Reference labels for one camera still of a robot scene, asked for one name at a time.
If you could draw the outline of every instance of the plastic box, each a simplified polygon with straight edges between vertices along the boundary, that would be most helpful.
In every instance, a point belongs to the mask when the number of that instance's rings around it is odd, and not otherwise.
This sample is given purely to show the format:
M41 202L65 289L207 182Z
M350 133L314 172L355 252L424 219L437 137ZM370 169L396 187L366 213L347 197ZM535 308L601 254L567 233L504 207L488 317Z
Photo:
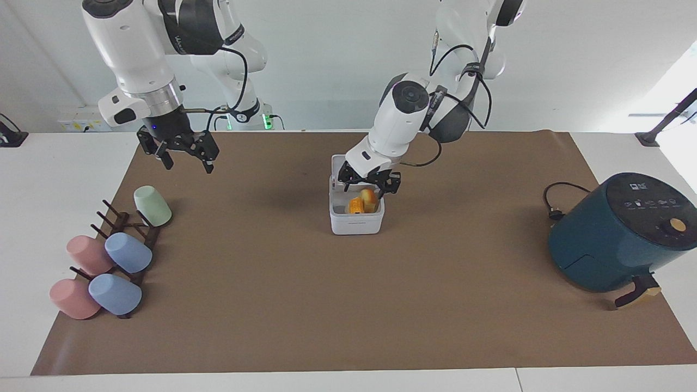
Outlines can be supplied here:
M360 196L361 190L368 188L375 191L377 187L368 183L359 183L350 185L348 192L344 192L344 183L337 180L344 162L343 155L332 157L332 175L329 177L329 216L332 221L332 232L340 236L377 234L385 215L385 200L384 198L379 200L375 213L346 213L349 201Z

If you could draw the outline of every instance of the mint green cup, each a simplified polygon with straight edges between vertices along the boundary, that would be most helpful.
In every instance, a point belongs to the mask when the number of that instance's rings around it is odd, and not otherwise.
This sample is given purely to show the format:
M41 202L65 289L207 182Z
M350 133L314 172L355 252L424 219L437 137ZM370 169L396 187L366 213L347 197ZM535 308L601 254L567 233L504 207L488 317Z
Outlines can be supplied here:
M143 213L153 226L162 226L172 217L172 210L167 202L158 190L150 185L136 189L133 192L133 201L138 211Z

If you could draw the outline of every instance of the air fryer knob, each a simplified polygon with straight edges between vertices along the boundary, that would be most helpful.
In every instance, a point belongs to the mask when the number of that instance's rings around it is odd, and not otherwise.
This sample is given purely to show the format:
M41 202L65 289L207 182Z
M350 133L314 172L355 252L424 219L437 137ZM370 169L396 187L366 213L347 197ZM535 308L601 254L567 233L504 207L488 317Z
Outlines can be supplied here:
M663 222L661 228L671 236L679 236L687 231L687 224L679 218L672 218Z

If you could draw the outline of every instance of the brown paper mat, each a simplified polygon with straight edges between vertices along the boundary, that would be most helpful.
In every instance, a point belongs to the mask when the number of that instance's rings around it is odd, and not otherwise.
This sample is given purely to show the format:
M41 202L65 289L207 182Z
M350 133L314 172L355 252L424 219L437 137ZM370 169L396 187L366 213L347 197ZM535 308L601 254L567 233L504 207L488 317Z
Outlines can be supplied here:
M597 182L568 134L467 133L404 167L376 236L334 236L330 156L359 134L217 134L213 175L136 153L175 217L131 320L60 314L33 375L697 363L665 299L608 311L546 248L543 188ZM436 148L418 138L408 159ZM583 195L551 193L571 208Z

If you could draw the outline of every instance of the air fryer handle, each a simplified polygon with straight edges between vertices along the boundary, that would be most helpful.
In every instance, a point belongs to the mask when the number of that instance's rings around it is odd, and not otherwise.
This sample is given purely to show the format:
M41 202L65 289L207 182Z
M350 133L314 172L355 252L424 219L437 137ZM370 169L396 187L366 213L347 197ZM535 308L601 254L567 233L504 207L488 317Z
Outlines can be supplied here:
M656 296L661 292L661 286L651 274L634 276L632 280L634 281L634 291L615 300L617 309L626 308L633 303L640 302L639 300L645 301L649 296Z

